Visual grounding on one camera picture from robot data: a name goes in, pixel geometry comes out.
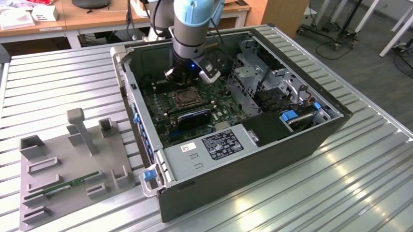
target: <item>wooden cabinet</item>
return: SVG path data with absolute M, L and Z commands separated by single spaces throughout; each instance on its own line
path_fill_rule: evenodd
M 310 0 L 245 0 L 252 11 L 246 26 L 273 23 L 292 38 L 300 27 Z

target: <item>wooden desk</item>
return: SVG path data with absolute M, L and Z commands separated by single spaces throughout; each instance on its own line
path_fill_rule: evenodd
M 111 0 L 110 8 L 94 10 L 88 14 L 87 10 L 72 5 L 72 0 L 62 1 L 66 15 L 66 35 L 72 48 L 82 47 L 78 38 L 82 34 L 126 29 L 127 2 L 125 0 Z M 237 18 L 235 28 L 243 27 L 250 9 L 250 6 L 229 3 L 225 5 L 222 18 Z M 135 11 L 133 11 L 133 18 L 135 28 L 150 27 L 149 18 L 141 18 Z
M 292 38 L 302 21 L 310 0 L 245 0 L 252 6 L 246 26 L 273 23 Z
M 87 13 L 88 10 L 74 6 L 72 0 L 58 0 L 55 4 L 59 11 L 56 22 L 36 22 L 34 27 L 0 31 L 0 43 L 64 36 L 71 47 L 80 48 L 79 35 L 126 29 L 126 0 L 111 0 L 110 8 L 92 10 L 91 13 Z M 229 3 L 225 6 L 222 18 L 237 18 L 234 27 L 243 27 L 250 9 L 250 6 L 239 6 L 234 2 Z M 150 26 L 149 18 L 141 18 L 134 10 L 133 18 L 135 28 Z
M 63 13 L 63 2 L 58 0 L 54 5 L 58 8 L 59 18 L 56 22 L 35 22 L 35 26 L 11 30 L 0 29 L 0 43 L 23 40 L 36 40 L 64 36 L 66 15 Z

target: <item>white box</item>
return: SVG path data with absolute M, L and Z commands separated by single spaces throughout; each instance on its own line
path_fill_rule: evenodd
M 2 30 L 11 30 L 11 29 L 16 29 L 16 28 L 24 28 L 24 27 L 35 26 L 34 19 L 31 17 L 31 13 L 23 11 L 23 13 L 22 13 L 23 16 L 20 16 L 19 18 L 7 17 L 4 13 L 7 13 L 7 11 L 4 11 L 2 13 L 2 16 L 0 16 L 0 28 L 2 28 Z
M 143 10 L 143 4 L 139 0 L 130 0 L 131 1 L 131 6 L 135 10 L 135 13 L 137 15 L 141 17 L 141 18 L 146 18 L 149 17 L 147 15 L 147 12 Z
M 35 6 L 32 17 L 36 22 L 58 21 L 58 9 L 55 6 Z

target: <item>barcode label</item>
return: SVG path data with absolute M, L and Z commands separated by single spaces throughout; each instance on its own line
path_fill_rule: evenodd
M 190 144 L 186 144 L 186 145 L 181 146 L 182 152 L 187 152 L 187 151 L 190 151 L 190 150 L 193 150 L 195 148 L 197 148 L 195 143 L 190 143 Z
M 58 28 L 40 28 L 39 30 L 48 31 L 48 30 L 62 30 L 62 29 L 63 29 L 62 27 L 58 27 Z

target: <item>aluminum slotted table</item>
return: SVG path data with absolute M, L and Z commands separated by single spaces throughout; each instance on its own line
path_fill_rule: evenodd
M 313 156 L 170 223 L 161 222 L 157 199 L 138 185 L 32 231 L 413 229 L 412 132 L 278 29 L 257 30 L 356 113 L 342 130 Z M 143 168 L 110 47 L 18 56 L 4 66 L 0 231 L 19 230 L 19 138 L 66 134 L 67 109 L 84 109 L 87 127 L 109 116 L 118 122 L 135 176 Z

